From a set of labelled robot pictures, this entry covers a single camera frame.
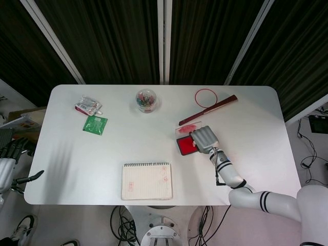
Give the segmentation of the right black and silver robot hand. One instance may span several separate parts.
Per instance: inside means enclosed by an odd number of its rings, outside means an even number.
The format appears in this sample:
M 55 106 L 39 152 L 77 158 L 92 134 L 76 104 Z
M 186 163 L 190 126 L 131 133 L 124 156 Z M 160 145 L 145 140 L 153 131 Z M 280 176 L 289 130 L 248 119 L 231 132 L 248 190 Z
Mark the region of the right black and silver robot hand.
M 193 131 L 191 137 L 200 153 L 209 154 L 212 149 L 219 147 L 219 140 L 209 126 Z

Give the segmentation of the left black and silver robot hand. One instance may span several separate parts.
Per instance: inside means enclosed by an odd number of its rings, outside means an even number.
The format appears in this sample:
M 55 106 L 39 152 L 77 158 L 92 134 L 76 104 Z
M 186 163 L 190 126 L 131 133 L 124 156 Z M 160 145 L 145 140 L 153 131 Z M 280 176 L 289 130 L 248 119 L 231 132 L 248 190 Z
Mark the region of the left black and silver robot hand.
M 32 155 L 35 152 L 36 145 L 27 138 L 14 139 L 0 149 L 0 195 L 3 195 L 12 187 L 23 194 L 20 184 L 28 183 L 38 179 L 44 170 L 37 172 L 30 177 L 14 179 L 14 169 L 23 153 Z

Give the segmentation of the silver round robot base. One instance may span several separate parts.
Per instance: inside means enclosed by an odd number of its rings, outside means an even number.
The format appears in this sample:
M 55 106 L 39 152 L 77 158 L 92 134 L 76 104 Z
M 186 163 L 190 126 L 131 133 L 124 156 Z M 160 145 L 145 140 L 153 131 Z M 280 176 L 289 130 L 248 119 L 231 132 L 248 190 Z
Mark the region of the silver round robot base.
M 158 225 L 145 233 L 140 246 L 182 246 L 182 241 L 174 229 L 166 225 Z

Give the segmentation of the red ink pad black case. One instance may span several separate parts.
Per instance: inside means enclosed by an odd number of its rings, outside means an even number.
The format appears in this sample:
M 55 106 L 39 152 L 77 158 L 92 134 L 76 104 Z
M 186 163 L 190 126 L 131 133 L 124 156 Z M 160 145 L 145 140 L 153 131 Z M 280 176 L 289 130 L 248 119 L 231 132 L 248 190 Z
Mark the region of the red ink pad black case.
M 198 148 L 194 145 L 193 138 L 190 135 L 179 138 L 176 142 L 182 156 L 198 152 Z

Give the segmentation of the clear ink pad lid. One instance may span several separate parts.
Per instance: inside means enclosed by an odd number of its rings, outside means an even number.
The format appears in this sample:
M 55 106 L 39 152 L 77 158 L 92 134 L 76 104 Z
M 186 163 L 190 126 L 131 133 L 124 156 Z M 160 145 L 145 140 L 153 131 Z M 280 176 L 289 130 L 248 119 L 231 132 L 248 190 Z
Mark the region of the clear ink pad lid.
M 202 121 L 188 123 L 187 125 L 180 126 L 175 129 L 175 137 L 177 139 L 189 136 L 193 131 L 203 126 Z

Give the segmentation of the dark red folded fan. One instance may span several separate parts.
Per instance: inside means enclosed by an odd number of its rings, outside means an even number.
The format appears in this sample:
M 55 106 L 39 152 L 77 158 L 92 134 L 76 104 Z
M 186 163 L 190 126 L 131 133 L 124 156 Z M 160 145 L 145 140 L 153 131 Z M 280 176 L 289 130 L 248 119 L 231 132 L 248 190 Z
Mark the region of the dark red folded fan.
M 209 113 L 209 112 L 211 112 L 213 110 L 216 110 L 216 109 L 218 109 L 220 107 L 223 107 L 223 106 L 228 105 L 228 104 L 230 104 L 232 102 L 235 102 L 235 101 L 238 101 L 238 98 L 236 97 L 236 95 L 231 95 L 231 96 L 227 97 L 226 99 L 224 99 L 224 100 L 222 100 L 222 101 L 214 104 L 213 106 L 210 106 L 209 108 L 206 108 L 206 109 L 204 109 L 201 112 L 198 112 L 198 113 L 196 113 L 196 114 L 194 114 L 192 116 L 189 116 L 188 118 L 185 118 L 185 119 L 181 120 L 178 123 L 178 125 L 179 126 L 182 126 L 182 125 L 184 125 L 184 124 L 186 124 L 186 123 L 188 123 L 188 122 L 190 122 L 190 121 L 192 121 L 192 120 L 194 120 L 196 118 L 201 117 L 204 114 L 207 114 L 207 113 Z

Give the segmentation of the black ribbed case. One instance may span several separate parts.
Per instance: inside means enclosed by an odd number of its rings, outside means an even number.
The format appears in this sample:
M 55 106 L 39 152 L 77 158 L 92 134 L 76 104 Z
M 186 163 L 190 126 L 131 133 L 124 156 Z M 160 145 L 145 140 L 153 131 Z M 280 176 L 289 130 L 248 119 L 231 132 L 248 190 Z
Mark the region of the black ribbed case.
M 13 129 L 0 129 L 0 150 L 13 140 Z

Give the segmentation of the cardboard box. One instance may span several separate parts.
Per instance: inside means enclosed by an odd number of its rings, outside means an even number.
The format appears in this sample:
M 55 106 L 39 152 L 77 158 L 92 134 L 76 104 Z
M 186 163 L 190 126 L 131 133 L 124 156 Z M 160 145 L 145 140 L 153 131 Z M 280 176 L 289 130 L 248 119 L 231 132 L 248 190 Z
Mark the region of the cardboard box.
M 45 113 L 46 107 L 10 112 L 6 123 L 10 123 L 9 128 L 14 129 L 13 138 L 24 137 L 37 143 Z

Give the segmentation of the black and white sneaker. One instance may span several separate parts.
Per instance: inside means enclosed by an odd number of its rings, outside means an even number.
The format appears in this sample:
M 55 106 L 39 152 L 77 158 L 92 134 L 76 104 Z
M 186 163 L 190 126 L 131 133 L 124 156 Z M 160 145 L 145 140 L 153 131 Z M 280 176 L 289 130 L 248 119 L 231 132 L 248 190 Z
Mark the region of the black and white sneaker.
M 26 245 L 33 235 L 37 226 L 37 217 L 34 215 L 25 216 L 13 231 L 11 239 L 17 242 L 18 246 Z

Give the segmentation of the clear jar of coloured clips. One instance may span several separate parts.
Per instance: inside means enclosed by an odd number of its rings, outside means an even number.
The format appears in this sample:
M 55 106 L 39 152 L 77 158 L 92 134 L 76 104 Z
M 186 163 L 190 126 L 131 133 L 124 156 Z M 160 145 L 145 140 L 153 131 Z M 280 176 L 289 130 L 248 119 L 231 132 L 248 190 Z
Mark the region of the clear jar of coloured clips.
M 142 89 L 136 94 L 136 103 L 142 113 L 151 113 L 157 104 L 157 95 L 151 89 Z

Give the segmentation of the green foil packet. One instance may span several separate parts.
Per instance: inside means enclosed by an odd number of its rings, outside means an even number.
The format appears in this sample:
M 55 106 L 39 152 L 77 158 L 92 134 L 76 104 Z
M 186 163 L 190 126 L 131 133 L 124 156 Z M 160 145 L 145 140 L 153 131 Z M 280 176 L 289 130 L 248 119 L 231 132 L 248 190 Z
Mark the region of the green foil packet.
M 101 136 L 107 124 L 107 119 L 98 116 L 88 116 L 83 131 Z

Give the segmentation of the dark curtain panel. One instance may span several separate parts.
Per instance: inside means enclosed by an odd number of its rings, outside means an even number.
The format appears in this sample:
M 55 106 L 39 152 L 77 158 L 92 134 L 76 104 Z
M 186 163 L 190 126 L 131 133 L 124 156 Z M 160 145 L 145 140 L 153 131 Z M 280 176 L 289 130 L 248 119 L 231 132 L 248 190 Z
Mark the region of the dark curtain panel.
M 173 0 L 171 85 L 223 85 L 264 0 Z
M 0 79 L 38 107 L 76 83 L 19 0 L 0 0 Z
M 269 86 L 289 120 L 328 94 L 328 0 L 275 0 L 230 82 Z
M 160 82 L 157 0 L 35 0 L 87 84 Z

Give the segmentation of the black floor box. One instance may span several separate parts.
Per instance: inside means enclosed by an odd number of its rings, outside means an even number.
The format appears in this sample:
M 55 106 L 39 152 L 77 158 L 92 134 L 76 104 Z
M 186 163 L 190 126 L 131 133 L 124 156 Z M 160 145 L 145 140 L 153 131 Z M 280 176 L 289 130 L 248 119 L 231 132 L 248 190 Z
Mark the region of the black floor box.
M 309 123 L 312 133 L 328 134 L 328 116 L 310 115 Z

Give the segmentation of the white table pedestal base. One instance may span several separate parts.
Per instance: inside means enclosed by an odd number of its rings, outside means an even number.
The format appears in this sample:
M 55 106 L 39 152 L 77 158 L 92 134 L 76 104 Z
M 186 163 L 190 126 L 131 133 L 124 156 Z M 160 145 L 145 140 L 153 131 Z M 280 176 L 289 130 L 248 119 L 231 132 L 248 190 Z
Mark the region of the white table pedestal base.
M 136 236 L 141 243 L 145 233 L 155 226 L 168 226 L 181 237 L 182 246 L 188 246 L 188 229 L 198 206 L 126 206 L 136 226 Z

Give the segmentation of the white frame post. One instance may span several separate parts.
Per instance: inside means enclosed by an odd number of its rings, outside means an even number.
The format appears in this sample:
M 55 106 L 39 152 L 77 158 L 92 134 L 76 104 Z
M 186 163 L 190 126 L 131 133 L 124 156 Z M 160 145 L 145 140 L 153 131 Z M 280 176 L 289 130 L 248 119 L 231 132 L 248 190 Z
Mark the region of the white frame post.
M 68 69 L 75 81 L 80 85 L 85 85 L 85 81 L 77 69 L 76 65 L 72 61 L 71 57 L 65 50 L 64 46 L 60 42 L 59 38 L 53 31 L 49 22 L 41 12 L 40 8 L 36 4 L 35 0 L 19 0 L 28 14 L 31 16 L 35 24 L 38 26 L 48 43 L 54 49 L 60 60 L 63 62 L 65 67 Z
M 168 85 L 170 80 L 170 55 L 173 0 L 157 0 L 159 82 Z
M 235 75 L 237 69 L 239 68 L 240 63 L 244 59 L 249 47 L 251 46 L 254 38 L 256 37 L 263 21 L 265 20 L 267 14 L 269 13 L 275 0 L 264 0 L 259 12 L 238 52 L 238 55 L 223 83 L 224 86 L 228 86 L 231 83 L 233 76 Z

